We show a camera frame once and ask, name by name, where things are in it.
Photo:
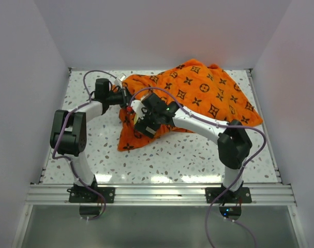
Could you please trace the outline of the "orange patterned pillowcase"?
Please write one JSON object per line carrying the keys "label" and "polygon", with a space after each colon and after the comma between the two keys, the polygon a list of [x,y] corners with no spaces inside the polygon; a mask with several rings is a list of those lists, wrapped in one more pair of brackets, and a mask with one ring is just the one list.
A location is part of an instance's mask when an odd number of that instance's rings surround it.
{"label": "orange patterned pillowcase", "polygon": [[133,74],[123,81],[136,99],[154,92],[166,104],[177,99],[189,109],[207,117],[245,126],[258,126],[262,117],[225,70],[216,64],[204,65],[196,59],[159,74]]}

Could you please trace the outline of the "cream pillow yellow edge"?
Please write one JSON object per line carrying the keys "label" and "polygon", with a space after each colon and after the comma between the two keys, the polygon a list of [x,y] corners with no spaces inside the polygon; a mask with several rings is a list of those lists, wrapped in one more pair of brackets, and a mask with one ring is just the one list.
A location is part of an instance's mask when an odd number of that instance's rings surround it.
{"label": "cream pillow yellow edge", "polygon": [[137,115],[135,115],[134,119],[133,119],[133,125],[135,126],[138,122],[139,122],[139,117]]}

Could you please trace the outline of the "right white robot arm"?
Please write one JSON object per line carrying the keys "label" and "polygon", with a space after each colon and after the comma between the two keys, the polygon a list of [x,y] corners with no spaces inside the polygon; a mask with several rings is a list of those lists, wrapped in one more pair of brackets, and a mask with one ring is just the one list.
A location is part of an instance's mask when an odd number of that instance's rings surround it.
{"label": "right white robot arm", "polygon": [[177,101],[166,104],[155,93],[145,95],[140,100],[131,100],[130,107],[136,114],[134,129],[149,138],[156,137],[157,131],[165,125],[194,132],[214,142],[219,160],[225,166],[221,196],[228,203],[240,197],[243,164],[250,153],[252,142],[239,121],[212,119]]}

